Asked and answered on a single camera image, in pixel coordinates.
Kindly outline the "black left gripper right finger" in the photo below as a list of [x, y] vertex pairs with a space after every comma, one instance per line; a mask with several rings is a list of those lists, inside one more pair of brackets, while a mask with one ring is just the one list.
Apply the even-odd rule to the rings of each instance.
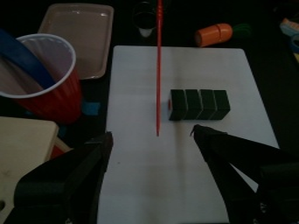
[[299, 224], [299, 157], [195, 125], [191, 132], [230, 224]]

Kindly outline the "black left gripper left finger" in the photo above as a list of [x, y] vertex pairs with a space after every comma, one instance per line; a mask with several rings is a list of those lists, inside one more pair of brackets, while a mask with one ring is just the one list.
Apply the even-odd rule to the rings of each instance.
[[4, 224], [98, 224], [114, 137], [108, 132], [28, 172]]

